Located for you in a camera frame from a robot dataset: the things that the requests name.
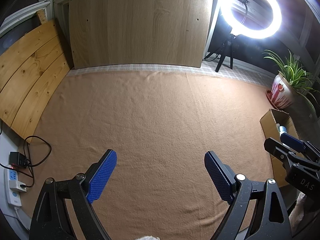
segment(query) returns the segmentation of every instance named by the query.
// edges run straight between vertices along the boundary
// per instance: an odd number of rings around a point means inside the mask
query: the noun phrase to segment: wooden block
[[[212,0],[69,0],[75,68],[200,67]]]
[[[0,91],[37,49],[58,35],[58,30],[54,20],[42,24],[17,40],[0,56]]]
[[[56,36],[32,54],[0,92],[0,118],[11,125],[24,98],[55,59],[63,53]]]
[[[22,138],[33,135],[49,99],[68,71],[69,65],[66,57],[61,54],[32,87],[11,126]]]
[[[45,12],[43,9],[37,11],[37,16],[38,16],[41,24],[48,22],[47,17],[45,16]]]

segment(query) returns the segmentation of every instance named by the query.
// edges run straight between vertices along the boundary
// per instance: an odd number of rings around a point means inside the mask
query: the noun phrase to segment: glowing white ring light
[[[233,0],[220,0],[222,15],[226,22],[232,27],[233,34],[243,34],[250,38],[263,39],[276,33],[282,21],[281,10],[276,0],[267,0],[273,11],[272,23],[263,30],[251,30],[238,22],[232,15],[231,7]]]

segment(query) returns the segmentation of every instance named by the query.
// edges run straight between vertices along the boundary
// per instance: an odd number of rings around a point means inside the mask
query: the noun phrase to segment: red and white ceramic pot
[[[270,101],[275,107],[282,110],[294,102],[296,91],[288,81],[279,73],[272,84]]]

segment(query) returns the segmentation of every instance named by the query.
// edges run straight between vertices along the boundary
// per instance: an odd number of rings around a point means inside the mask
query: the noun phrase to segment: black power adapter
[[[27,158],[19,152],[10,152],[9,164],[14,168],[26,168]]]

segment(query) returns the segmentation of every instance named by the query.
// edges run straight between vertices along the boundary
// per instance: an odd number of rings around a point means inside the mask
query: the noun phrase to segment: power strip
[[[11,205],[21,207],[20,194],[9,187],[9,180],[18,180],[18,173],[13,170],[4,169],[4,184],[7,201]]]

